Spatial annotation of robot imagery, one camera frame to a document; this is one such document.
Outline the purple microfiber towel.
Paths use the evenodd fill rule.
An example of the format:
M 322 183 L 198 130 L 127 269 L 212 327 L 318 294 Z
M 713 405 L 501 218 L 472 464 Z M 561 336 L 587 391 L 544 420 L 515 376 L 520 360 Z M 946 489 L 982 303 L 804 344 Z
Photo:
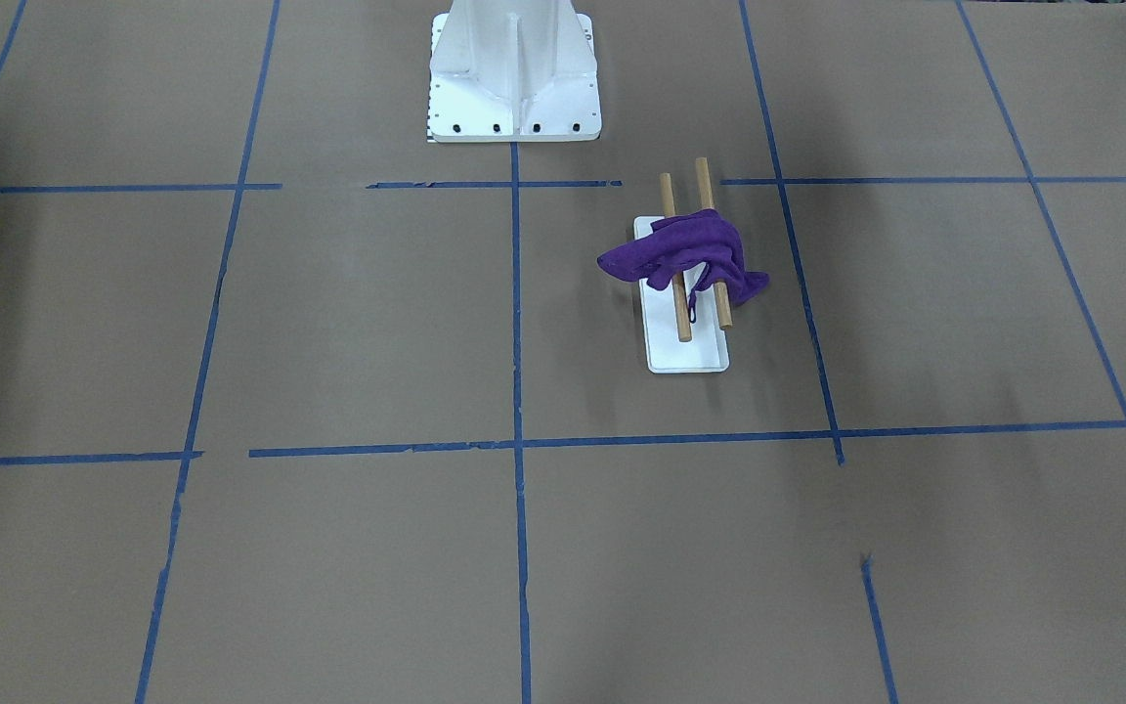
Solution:
M 691 322 L 697 317 L 698 294 L 716 282 L 727 286 L 733 308 L 756 298 L 770 282 L 768 273 L 747 267 L 738 228 L 711 208 L 656 220 L 647 237 L 600 253 L 597 266 L 617 280 L 643 280 L 653 289 L 669 289 L 674 275 L 701 266 L 700 278 L 688 292 Z

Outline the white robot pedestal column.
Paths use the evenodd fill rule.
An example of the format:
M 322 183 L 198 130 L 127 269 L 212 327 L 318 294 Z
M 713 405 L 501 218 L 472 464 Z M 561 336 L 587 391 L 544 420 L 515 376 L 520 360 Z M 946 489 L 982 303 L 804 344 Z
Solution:
M 430 41 L 430 142 L 589 142 L 602 134 L 593 23 L 572 1 L 455 1 L 435 15 Z

